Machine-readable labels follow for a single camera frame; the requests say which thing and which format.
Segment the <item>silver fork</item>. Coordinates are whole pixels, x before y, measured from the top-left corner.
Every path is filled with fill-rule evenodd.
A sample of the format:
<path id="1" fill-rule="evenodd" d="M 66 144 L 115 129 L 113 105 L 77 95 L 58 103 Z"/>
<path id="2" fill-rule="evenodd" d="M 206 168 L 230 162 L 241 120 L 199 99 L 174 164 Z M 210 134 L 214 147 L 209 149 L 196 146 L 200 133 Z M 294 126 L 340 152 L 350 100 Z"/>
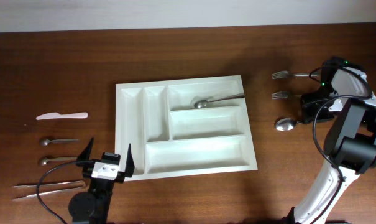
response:
<path id="1" fill-rule="evenodd" d="M 274 80 L 276 79 L 282 79 L 282 78 L 295 78 L 295 77 L 309 77 L 309 73 L 290 73 L 287 70 L 276 72 L 272 74 L 272 78 Z"/>
<path id="2" fill-rule="evenodd" d="M 301 94 L 295 94 L 290 91 L 279 91 L 276 93 L 272 93 L 273 100 L 282 100 L 282 99 L 300 98 L 300 97 L 301 97 Z"/>

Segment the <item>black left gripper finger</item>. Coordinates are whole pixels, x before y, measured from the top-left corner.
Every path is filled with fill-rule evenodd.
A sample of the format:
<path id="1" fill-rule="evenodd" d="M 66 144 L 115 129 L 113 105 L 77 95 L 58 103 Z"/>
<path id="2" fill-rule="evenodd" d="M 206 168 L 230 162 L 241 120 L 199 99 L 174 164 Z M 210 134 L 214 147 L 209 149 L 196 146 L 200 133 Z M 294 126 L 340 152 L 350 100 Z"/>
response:
<path id="1" fill-rule="evenodd" d="M 135 163 L 132 156 L 132 146 L 129 144 L 128 150 L 127 150 L 127 157 L 126 157 L 126 166 L 124 175 L 125 177 L 131 178 L 135 171 Z"/>
<path id="2" fill-rule="evenodd" d="M 94 138 L 91 138 L 88 145 L 83 149 L 80 155 L 76 158 L 76 164 L 82 166 L 84 163 L 90 161 L 90 155 L 94 144 Z"/>

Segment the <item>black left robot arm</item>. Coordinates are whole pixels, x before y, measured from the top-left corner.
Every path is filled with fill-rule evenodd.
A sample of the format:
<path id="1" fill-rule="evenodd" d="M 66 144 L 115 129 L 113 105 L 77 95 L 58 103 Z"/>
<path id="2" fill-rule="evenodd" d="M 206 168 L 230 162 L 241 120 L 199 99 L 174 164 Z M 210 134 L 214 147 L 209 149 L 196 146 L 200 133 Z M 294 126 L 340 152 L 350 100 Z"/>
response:
<path id="1" fill-rule="evenodd" d="M 82 175 L 90 180 L 89 189 L 80 192 L 70 200 L 68 211 L 73 223 L 106 223 L 113 195 L 114 184 L 122 184 L 125 178 L 134 174 L 135 164 L 131 146 L 126 153 L 126 166 L 119 170 L 121 155 L 104 152 L 100 159 L 90 159 L 94 140 L 76 158 L 82 167 Z"/>

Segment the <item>large silver spoon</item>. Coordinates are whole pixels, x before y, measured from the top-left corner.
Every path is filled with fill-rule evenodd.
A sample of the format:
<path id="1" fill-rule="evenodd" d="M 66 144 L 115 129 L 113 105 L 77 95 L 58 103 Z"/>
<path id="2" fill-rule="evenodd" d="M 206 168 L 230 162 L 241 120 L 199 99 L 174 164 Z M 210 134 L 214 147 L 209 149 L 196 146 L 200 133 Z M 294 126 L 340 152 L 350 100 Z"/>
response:
<path id="1" fill-rule="evenodd" d="M 282 118 L 275 123 L 275 129 L 277 131 L 291 131 L 296 128 L 301 121 L 294 120 L 292 118 Z"/>
<path id="2" fill-rule="evenodd" d="M 218 98 L 218 99 L 196 97 L 192 99 L 190 103 L 190 108 L 200 109 L 200 108 L 205 108 L 209 106 L 211 103 L 215 103 L 218 101 L 234 100 L 234 99 L 241 99 L 241 98 L 245 98 L 244 93 L 238 93 L 236 95 L 226 96 L 226 97 Z"/>

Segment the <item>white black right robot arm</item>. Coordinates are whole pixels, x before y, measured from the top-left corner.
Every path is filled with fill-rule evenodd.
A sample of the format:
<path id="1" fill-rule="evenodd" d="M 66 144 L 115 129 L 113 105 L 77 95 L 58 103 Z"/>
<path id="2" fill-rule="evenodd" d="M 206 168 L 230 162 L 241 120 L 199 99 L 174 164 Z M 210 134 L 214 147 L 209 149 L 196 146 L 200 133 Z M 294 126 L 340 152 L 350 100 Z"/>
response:
<path id="1" fill-rule="evenodd" d="M 301 123 L 312 126 L 324 162 L 307 196 L 282 223 L 326 223 L 348 186 L 376 167 L 376 96 L 363 67 L 331 57 L 307 77 L 321 86 L 300 96 Z"/>

